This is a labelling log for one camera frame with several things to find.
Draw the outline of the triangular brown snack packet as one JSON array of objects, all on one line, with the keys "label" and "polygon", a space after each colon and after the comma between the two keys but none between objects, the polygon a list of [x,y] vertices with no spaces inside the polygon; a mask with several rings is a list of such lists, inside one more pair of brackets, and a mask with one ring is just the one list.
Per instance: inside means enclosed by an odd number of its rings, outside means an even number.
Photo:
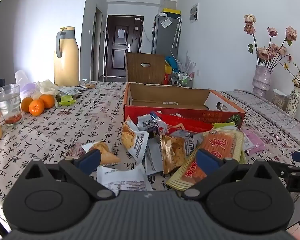
[{"label": "triangular brown snack packet", "polygon": [[97,141],[82,145],[83,150],[88,153],[90,150],[97,149],[101,153],[100,166],[116,165],[119,164],[121,159],[114,155],[105,142]]}]

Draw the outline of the large orange snack bag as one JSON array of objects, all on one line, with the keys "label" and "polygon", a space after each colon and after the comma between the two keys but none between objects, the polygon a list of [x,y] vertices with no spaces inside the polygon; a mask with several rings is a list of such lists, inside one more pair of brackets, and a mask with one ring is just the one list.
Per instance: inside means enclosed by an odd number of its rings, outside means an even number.
[{"label": "large orange snack bag", "polygon": [[243,153],[244,135],[238,130],[213,128],[203,133],[204,140],[194,152],[185,160],[183,165],[175,172],[166,184],[176,190],[184,191],[193,186],[196,179],[184,176],[190,164],[194,162],[199,149],[207,150],[219,159],[233,158],[239,164],[246,164],[247,160]]}]

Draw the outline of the pink snack packet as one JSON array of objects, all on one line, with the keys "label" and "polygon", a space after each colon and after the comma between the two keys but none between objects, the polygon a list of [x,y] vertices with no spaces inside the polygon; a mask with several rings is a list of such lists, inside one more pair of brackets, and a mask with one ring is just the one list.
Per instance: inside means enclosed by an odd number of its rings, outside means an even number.
[{"label": "pink snack packet", "polygon": [[264,142],[250,129],[243,128],[243,151],[247,155],[253,155],[266,149]]}]

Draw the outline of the white cracker snack packet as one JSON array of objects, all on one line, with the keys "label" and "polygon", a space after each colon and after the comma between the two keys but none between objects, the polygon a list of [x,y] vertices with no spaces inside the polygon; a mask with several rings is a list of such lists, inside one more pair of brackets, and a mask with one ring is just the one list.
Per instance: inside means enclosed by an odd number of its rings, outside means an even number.
[{"label": "white cracker snack packet", "polygon": [[123,124],[121,140],[128,153],[139,164],[145,156],[149,133],[140,131],[128,116]]}]

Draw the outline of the red snack bag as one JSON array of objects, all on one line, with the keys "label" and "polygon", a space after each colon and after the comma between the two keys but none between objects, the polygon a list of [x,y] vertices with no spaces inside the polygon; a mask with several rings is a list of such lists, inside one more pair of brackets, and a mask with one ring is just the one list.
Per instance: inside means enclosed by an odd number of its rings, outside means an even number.
[{"label": "red snack bag", "polygon": [[213,124],[205,123],[195,119],[162,114],[159,112],[156,112],[156,115],[167,125],[168,134],[178,130],[185,130],[189,133],[203,133],[213,129]]}]

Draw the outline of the grey snack packet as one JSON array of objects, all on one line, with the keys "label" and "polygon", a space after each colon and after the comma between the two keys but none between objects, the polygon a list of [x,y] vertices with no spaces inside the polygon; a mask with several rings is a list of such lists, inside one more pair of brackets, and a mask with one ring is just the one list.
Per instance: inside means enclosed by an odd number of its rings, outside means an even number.
[{"label": "grey snack packet", "polygon": [[151,138],[148,140],[145,152],[145,172],[146,175],[153,175],[163,171],[162,154],[160,140]]}]

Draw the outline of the green snack packet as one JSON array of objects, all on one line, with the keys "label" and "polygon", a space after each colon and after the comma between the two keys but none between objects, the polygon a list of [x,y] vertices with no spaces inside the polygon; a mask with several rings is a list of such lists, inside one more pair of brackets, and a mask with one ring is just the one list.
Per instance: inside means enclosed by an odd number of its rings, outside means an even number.
[{"label": "green snack packet", "polygon": [[71,106],[76,102],[76,100],[71,95],[63,95],[60,97],[60,106]]}]

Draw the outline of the front orange tangerine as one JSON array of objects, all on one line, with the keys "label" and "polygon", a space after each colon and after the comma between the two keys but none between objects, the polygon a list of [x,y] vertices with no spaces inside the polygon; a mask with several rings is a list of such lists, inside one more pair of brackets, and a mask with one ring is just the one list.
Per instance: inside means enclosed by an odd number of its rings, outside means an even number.
[{"label": "front orange tangerine", "polygon": [[39,116],[43,113],[45,109],[45,105],[43,100],[41,99],[37,99],[37,100],[33,100],[30,105],[29,105],[29,113],[32,116]]}]

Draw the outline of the right orange tangerine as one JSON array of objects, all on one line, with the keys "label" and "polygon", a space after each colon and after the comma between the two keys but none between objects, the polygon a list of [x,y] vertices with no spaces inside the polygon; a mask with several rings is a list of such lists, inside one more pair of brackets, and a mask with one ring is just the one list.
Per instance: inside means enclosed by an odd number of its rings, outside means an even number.
[{"label": "right orange tangerine", "polygon": [[55,97],[53,95],[41,95],[40,100],[43,101],[45,109],[51,109],[55,105]]}]

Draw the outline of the grey snack packets pile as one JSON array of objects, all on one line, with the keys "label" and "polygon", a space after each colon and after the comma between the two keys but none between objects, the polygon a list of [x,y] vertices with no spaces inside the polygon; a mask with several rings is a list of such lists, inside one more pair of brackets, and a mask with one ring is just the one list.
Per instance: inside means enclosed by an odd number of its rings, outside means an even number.
[{"label": "grey snack packets pile", "polygon": [[89,89],[93,89],[96,86],[93,84],[83,84],[83,85],[79,85],[79,86],[72,86],[72,87],[59,87],[59,91],[61,93],[64,93],[66,95],[71,95],[71,96],[77,96],[79,94],[82,94],[84,91],[89,90]]}]

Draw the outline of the red cardboard box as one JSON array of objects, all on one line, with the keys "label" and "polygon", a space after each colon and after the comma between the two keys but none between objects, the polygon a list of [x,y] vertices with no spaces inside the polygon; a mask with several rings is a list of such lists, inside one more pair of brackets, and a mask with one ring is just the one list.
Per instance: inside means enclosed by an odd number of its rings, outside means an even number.
[{"label": "red cardboard box", "polygon": [[178,113],[182,117],[206,123],[234,122],[241,128],[245,111],[210,89],[129,82],[123,101],[123,116],[135,123],[138,117],[160,111],[162,114]]}]

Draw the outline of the clear glass cup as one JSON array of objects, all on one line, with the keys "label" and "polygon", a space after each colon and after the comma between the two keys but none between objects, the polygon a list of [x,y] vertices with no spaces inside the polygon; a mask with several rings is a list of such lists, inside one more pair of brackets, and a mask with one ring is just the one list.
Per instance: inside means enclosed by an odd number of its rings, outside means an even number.
[{"label": "clear glass cup", "polygon": [[0,87],[0,111],[5,124],[14,125],[21,120],[21,98],[19,84]]}]

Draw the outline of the yellow thermos jug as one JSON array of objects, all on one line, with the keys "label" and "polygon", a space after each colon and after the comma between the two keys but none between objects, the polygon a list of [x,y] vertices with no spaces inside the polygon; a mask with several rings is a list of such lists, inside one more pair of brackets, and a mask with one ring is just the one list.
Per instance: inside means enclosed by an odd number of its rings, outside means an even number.
[{"label": "yellow thermos jug", "polygon": [[75,27],[62,27],[57,33],[53,65],[56,85],[71,87],[79,84],[79,49]]}]

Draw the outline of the dark brown entrance door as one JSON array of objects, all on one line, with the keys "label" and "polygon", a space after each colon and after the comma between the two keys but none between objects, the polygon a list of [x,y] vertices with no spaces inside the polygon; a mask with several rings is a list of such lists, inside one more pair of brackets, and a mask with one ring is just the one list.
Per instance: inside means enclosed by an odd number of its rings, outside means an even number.
[{"label": "dark brown entrance door", "polygon": [[109,15],[106,36],[106,77],[126,76],[126,54],[139,53],[142,41],[142,16]]}]

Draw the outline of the grey refrigerator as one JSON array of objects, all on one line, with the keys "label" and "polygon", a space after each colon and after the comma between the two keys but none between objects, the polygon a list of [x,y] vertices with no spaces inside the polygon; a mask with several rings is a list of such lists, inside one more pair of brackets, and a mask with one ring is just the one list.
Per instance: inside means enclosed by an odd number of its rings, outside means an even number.
[{"label": "grey refrigerator", "polygon": [[157,14],[153,22],[151,53],[177,57],[181,24],[181,16],[178,14]]}]

